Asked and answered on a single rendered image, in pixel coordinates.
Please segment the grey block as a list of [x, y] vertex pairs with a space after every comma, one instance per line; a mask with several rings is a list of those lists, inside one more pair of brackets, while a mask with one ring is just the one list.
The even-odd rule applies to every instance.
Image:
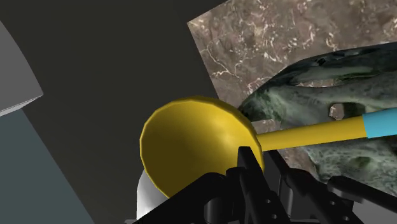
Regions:
[[43, 96], [28, 61], [0, 22], [0, 116], [23, 108]]

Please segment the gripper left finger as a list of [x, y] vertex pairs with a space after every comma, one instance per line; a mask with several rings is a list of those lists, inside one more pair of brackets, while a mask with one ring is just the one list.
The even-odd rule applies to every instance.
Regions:
[[209, 172], [133, 224], [291, 224], [249, 147], [238, 149], [237, 167]]

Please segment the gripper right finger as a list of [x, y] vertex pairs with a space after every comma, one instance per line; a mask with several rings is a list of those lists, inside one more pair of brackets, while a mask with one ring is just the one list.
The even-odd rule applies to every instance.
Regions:
[[397, 224], [397, 197], [344, 176], [327, 184], [290, 168], [277, 151], [264, 153], [265, 179], [291, 224]]

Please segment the yellow ladle with blue handle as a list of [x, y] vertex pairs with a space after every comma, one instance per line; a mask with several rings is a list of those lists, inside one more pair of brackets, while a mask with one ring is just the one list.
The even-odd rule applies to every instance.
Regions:
[[251, 147], [264, 167], [264, 151], [392, 135], [397, 135], [397, 108], [258, 134], [237, 108], [197, 95], [155, 110], [139, 145], [146, 174], [170, 198], [208, 172], [225, 174], [236, 165], [241, 146]]

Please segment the green mottled figure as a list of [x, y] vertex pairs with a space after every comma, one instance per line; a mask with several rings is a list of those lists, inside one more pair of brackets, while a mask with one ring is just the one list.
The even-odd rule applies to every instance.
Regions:
[[[239, 111], [284, 129], [397, 108], [397, 42], [330, 52], [298, 61], [250, 94]], [[346, 176], [397, 197], [397, 136], [302, 147], [314, 177]]]

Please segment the white cylinder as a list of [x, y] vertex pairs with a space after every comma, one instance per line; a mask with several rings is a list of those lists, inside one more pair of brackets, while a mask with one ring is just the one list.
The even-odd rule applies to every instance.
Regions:
[[136, 200], [136, 219], [165, 202], [168, 198], [152, 183], [145, 170], [139, 178]]

